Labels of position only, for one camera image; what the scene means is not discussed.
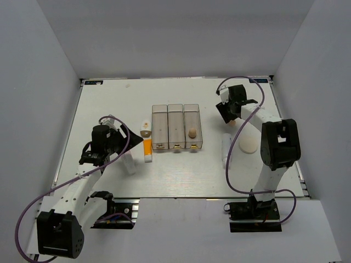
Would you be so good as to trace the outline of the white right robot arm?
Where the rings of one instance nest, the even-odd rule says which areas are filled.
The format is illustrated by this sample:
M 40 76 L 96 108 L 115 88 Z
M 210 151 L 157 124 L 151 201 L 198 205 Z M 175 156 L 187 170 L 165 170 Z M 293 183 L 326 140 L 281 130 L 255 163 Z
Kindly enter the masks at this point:
M 225 123 L 240 118 L 261 132 L 260 155 L 263 166 L 251 191 L 255 200 L 247 205 L 250 216 L 259 219 L 267 213 L 265 202 L 275 198 L 283 175 L 301 157 L 297 123 L 293 119 L 277 117 L 265 110 L 261 103 L 248 99 L 242 84 L 228 87 L 217 94 L 221 102 L 216 108 Z

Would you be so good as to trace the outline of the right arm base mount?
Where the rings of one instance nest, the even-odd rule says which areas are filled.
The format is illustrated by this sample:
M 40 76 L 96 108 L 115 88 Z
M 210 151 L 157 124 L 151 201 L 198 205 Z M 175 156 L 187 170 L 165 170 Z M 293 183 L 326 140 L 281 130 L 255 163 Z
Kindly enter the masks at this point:
M 224 205 L 229 214 L 231 233 L 281 232 L 280 214 L 275 199 L 257 201 L 249 196 L 245 202 L 230 202 Z

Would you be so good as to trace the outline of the beige makeup sponge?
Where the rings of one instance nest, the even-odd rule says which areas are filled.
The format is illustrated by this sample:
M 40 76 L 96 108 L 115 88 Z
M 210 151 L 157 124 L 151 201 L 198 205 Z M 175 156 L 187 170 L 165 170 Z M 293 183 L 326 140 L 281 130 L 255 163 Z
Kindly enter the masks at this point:
M 197 136 L 196 128 L 190 128 L 189 132 L 188 132 L 188 136 L 192 139 L 196 138 L 196 136 Z
M 236 125 L 236 121 L 235 121 L 235 120 L 230 121 L 230 122 L 229 122 L 229 125 L 232 126 L 232 127 L 235 126 L 235 125 Z

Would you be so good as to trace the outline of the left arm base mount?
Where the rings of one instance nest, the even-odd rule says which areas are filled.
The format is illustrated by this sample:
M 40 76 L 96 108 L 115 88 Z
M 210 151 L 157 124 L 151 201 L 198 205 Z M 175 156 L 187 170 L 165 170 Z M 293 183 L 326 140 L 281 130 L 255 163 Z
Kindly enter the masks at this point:
M 95 191 L 86 201 L 103 201 L 105 212 L 93 224 L 94 229 L 131 230 L 137 220 L 139 199 L 116 198 L 108 191 Z

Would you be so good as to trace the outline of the round white powder puff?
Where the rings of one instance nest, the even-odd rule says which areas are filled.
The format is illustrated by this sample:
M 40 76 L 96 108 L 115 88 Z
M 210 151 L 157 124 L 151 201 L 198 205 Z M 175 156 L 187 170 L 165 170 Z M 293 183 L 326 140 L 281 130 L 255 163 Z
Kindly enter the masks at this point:
M 250 136 L 239 138 L 239 148 L 243 153 L 253 154 L 258 150 L 258 141 Z

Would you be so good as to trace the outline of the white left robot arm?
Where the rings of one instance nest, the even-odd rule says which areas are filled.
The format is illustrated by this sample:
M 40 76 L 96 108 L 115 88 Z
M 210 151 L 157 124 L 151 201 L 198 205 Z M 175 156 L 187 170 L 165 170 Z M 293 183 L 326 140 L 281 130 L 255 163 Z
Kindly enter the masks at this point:
M 83 248 L 84 232 L 96 223 L 116 217 L 113 194 L 93 191 L 113 154 L 120 156 L 143 142 L 125 125 L 116 128 L 105 122 L 92 130 L 92 139 L 81 154 L 73 182 L 49 210 L 37 218 L 38 251 L 54 257 L 77 258 Z

